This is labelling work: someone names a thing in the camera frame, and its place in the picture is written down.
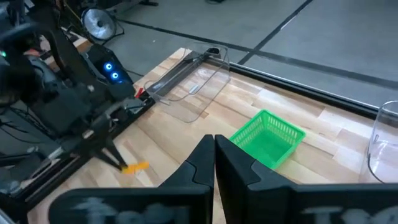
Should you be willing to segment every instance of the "green basket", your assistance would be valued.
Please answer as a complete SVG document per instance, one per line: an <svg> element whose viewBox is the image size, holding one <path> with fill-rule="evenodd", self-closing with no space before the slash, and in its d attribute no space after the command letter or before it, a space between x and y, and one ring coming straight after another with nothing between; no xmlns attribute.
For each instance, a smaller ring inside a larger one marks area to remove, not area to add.
<svg viewBox="0 0 398 224"><path fill-rule="evenodd" d="M305 132L269 111L258 112L231 141L270 169L278 168L305 137Z"/></svg>

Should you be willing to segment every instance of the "blue light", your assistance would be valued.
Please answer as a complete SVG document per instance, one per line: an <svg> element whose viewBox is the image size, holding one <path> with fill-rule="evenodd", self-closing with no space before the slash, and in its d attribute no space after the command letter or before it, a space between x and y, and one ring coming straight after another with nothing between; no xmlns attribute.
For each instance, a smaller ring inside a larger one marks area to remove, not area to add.
<svg viewBox="0 0 398 224"><path fill-rule="evenodd" d="M119 74L117 72L112 73L112 78L113 79L119 78Z"/></svg>
<svg viewBox="0 0 398 224"><path fill-rule="evenodd" d="M104 64L104 69L106 71L110 71L110 70L112 70L112 68L113 68L113 65L111 63L108 62L108 63Z"/></svg>

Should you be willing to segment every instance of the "wooden tabletop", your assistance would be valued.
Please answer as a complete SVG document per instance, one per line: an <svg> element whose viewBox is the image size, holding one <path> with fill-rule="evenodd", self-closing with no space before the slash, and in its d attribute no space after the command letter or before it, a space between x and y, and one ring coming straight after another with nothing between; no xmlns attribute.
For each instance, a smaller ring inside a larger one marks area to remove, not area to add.
<svg viewBox="0 0 398 224"><path fill-rule="evenodd" d="M172 67L180 49L134 86L140 88ZM84 187L156 187L188 157L205 134L231 137L262 109L302 128L307 136L277 169L300 184L358 181L373 121L263 82L231 73L231 80L200 117L184 123L154 105L114 141L127 163L148 161L150 168L123 175L92 159L29 213L31 223L47 223L51 201L61 193ZM215 185L213 223L225 223Z"/></svg>

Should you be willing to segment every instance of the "clear plastic container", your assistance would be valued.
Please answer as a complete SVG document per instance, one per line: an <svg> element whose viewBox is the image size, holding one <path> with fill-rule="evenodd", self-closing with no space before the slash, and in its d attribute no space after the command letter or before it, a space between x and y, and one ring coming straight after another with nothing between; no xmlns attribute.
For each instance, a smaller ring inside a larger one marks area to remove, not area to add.
<svg viewBox="0 0 398 224"><path fill-rule="evenodd" d="M384 103L379 109L359 181L398 182L398 101Z"/></svg>
<svg viewBox="0 0 398 224"><path fill-rule="evenodd" d="M229 80L228 49L195 43L185 48L171 69L159 79L146 82L144 88L166 113L190 123Z"/></svg>

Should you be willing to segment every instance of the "clear glass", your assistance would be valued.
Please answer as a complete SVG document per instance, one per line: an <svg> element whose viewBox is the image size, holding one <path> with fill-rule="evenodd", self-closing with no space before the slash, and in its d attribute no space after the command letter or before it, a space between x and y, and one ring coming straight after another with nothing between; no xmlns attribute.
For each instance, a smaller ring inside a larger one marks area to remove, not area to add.
<svg viewBox="0 0 398 224"><path fill-rule="evenodd" d="M398 101L384 103L379 109L359 181L398 182Z"/></svg>

